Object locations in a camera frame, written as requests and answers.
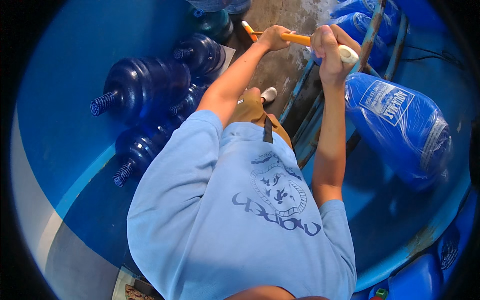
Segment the shoe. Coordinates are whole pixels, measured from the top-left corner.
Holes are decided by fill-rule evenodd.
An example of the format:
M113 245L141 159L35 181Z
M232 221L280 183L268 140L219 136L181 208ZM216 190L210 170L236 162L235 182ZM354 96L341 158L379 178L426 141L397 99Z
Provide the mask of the shoe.
M275 100L276 97L276 89L274 87L269 87L260 95L263 99L265 99L264 103L269 103Z

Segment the person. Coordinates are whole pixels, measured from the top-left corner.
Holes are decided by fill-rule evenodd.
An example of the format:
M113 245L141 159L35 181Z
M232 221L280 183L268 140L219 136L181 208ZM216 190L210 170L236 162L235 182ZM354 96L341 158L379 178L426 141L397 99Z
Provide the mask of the person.
M274 25L205 92L143 175L127 217L128 244L167 300L349 299L353 243L342 202L345 78L337 25L312 36L325 105L312 192L290 139L263 101L245 91L260 59L289 46Z

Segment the label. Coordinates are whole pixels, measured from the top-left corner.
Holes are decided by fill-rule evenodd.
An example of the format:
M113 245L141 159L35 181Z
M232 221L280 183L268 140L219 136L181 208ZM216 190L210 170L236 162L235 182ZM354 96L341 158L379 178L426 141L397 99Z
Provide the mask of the label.
M359 104L396 126L414 97L414 94L403 88L375 80L363 94Z

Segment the cable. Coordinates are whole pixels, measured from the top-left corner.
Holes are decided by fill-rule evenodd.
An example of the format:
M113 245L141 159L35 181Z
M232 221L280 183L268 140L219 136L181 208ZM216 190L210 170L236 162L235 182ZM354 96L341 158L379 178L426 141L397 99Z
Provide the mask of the cable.
M429 52L429 53L432 53L432 54L435 54L435 55L427 55L427 56L422 56L422 57L418 57L418 58L414 58L414 59L402 59L403 61L417 61L417 60L435 58L435 59L439 59L439 60L443 60L443 61L446 61L448 63L451 63L461 70L464 70L464 68L465 68L463 63L459 59L457 59L452 53L450 53L448 51L442 50L442 53L440 54L440 53L435 52L435 51L431 51L431 50L428 50L428 49L423 49L423 48L419 48L419 47L415 47L415 46L407 46L407 47L422 50L422 51Z

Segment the light blue t-shirt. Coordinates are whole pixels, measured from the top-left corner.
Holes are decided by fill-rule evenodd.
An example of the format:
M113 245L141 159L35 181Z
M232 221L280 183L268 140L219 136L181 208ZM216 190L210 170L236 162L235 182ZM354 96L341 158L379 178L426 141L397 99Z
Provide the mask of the light blue t-shirt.
M279 286L349 299L357 280L343 202L320 209L293 151L248 122L225 130L209 110L177 129L140 181L128 244L167 300L224 299Z

